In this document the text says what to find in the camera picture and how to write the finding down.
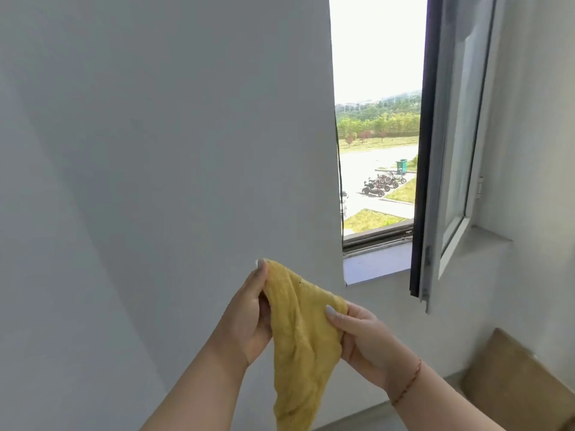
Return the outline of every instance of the bracelet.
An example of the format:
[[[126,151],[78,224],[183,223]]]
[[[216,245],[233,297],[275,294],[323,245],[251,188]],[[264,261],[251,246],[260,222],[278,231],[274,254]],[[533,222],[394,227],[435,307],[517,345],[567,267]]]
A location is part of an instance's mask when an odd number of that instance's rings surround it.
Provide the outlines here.
[[[413,378],[409,381],[409,383],[407,383],[407,386],[405,387],[405,389],[401,392],[401,395],[399,395],[397,397],[396,400],[392,400],[392,407],[395,407],[397,405],[397,403],[399,401],[401,401],[401,399],[405,396],[405,394],[409,391],[409,389],[411,388],[411,386],[413,385],[413,383],[415,383],[415,380],[417,379],[417,376],[419,375],[419,371],[421,370],[421,359],[419,359],[419,362],[417,363],[417,369],[415,369],[415,375],[413,376]]]

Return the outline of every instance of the yellow cloth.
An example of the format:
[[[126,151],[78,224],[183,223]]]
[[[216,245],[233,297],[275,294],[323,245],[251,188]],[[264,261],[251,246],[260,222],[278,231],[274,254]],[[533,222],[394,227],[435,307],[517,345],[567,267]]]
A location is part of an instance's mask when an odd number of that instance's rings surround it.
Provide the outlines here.
[[[326,305],[347,314],[346,302],[267,260],[264,293],[274,339],[274,413],[278,431],[312,425],[327,380],[341,356],[341,335],[326,319]]]

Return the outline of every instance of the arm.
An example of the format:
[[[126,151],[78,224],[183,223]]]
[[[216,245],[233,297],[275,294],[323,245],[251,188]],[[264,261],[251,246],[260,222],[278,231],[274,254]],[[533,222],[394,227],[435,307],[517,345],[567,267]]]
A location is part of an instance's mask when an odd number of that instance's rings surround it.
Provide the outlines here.
[[[271,339],[261,295],[267,266],[258,261],[216,329],[141,431],[229,430],[248,366]]]
[[[342,358],[392,401],[398,399],[415,376],[418,356],[373,313],[351,303],[348,307],[348,315],[326,310],[329,321],[344,331]],[[409,431],[503,431],[425,363],[395,408]]]

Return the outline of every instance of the green trash bin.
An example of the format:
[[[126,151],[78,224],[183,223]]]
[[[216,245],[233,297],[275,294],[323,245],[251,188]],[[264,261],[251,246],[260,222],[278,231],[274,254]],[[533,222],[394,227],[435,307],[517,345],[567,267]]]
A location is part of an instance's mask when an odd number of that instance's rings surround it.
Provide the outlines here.
[[[405,174],[407,172],[407,159],[401,159],[397,162],[397,173],[398,174]]]

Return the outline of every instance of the fingernail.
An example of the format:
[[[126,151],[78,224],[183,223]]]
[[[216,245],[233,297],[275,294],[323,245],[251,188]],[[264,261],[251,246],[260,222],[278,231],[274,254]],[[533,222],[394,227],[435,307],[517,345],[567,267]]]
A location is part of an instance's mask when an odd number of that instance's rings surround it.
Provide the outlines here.
[[[328,316],[335,316],[337,312],[335,311],[335,308],[333,308],[332,306],[326,305],[326,313]]]

